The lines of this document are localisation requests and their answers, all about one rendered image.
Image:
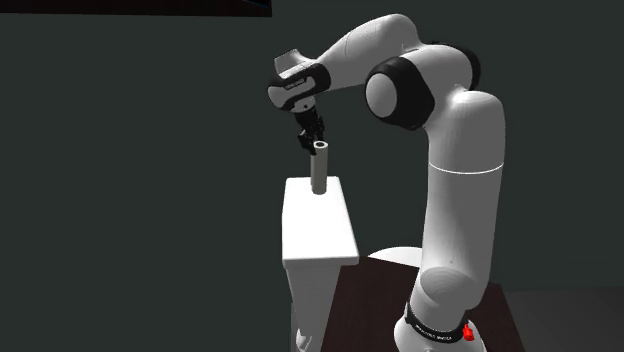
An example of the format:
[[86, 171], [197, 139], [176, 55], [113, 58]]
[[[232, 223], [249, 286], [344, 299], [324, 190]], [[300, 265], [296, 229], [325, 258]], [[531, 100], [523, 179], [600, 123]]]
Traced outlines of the dark robot stand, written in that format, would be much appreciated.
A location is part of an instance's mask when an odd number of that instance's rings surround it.
[[[321, 352], [398, 352], [394, 326], [418, 269], [365, 257], [341, 269]], [[487, 352], [526, 352], [503, 289], [490, 282], [469, 311]]]

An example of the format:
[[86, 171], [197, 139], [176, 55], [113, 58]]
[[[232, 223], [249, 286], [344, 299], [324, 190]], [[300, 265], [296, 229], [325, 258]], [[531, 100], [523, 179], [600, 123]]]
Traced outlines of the white toilet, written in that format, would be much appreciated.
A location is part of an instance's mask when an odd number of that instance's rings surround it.
[[282, 262], [291, 303], [291, 352], [321, 352], [340, 271], [365, 257], [418, 269], [418, 247], [391, 247], [360, 255], [341, 182], [312, 192], [307, 177], [287, 179], [282, 209]]

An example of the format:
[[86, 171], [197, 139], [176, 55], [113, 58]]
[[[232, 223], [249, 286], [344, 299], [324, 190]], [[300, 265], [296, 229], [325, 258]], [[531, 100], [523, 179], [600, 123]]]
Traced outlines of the grey upright tube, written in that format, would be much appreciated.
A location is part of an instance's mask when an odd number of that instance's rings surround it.
[[313, 154], [310, 156], [310, 182], [312, 192], [316, 195], [326, 193], [328, 169], [328, 143], [315, 141]]

